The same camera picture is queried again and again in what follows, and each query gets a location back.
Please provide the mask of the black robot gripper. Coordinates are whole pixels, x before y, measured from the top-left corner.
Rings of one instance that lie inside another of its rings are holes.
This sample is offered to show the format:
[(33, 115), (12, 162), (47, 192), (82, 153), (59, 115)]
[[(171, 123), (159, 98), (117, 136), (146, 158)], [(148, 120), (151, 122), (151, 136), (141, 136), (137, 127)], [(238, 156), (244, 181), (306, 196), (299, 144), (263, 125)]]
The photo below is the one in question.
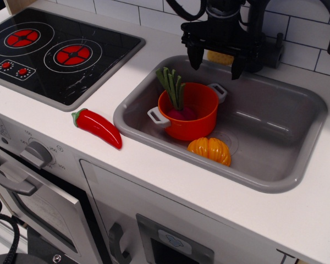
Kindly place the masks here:
[(241, 25), (239, 10), (223, 17), (209, 14), (206, 21), (195, 22), (199, 16), (183, 12), (182, 17), (187, 21), (181, 25), (182, 43), (188, 50), (191, 66), (198, 70), (203, 59), (204, 50), (212, 50), (235, 56), (232, 63), (232, 80), (239, 79), (246, 66), (246, 58), (257, 55), (254, 47), (255, 39)]

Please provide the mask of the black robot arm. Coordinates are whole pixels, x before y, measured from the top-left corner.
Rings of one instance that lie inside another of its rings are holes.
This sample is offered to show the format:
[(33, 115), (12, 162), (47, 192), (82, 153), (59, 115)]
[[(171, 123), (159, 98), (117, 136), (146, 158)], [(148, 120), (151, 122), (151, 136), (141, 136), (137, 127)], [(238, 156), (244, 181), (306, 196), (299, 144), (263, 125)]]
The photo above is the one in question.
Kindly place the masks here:
[(261, 38), (240, 25), (240, 8), (244, 1), (203, 1), (207, 20), (183, 23), (182, 43), (187, 48), (191, 66), (198, 70), (204, 50), (234, 57), (232, 79), (240, 78), (247, 64), (259, 53)]

